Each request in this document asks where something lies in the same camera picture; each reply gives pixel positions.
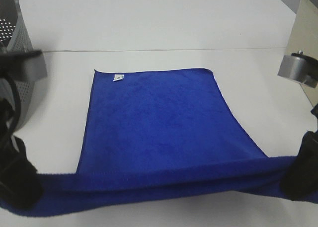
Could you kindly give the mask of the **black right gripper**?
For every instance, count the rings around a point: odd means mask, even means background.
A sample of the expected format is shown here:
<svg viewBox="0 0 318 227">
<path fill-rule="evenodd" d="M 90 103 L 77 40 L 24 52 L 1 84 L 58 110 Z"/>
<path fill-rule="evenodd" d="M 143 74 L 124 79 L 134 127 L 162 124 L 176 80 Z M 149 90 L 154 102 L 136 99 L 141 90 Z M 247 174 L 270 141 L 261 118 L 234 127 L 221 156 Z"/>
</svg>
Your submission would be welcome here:
<svg viewBox="0 0 318 227">
<path fill-rule="evenodd" d="M 318 191 L 318 131 L 304 134 L 297 160 L 281 179 L 280 189 L 293 201 Z"/>
</svg>

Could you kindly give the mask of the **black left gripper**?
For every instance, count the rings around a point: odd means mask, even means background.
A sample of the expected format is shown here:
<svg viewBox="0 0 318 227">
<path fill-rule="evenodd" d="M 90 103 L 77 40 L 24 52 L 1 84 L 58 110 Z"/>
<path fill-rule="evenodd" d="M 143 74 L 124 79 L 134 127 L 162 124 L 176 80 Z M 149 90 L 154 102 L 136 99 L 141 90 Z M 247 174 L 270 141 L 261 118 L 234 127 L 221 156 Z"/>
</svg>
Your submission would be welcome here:
<svg viewBox="0 0 318 227">
<path fill-rule="evenodd" d="M 0 100 L 0 176 L 4 177 L 4 200 L 17 209 L 30 209 L 42 196 L 36 168 L 26 160 L 23 141 L 13 135 L 15 111 Z"/>
</svg>

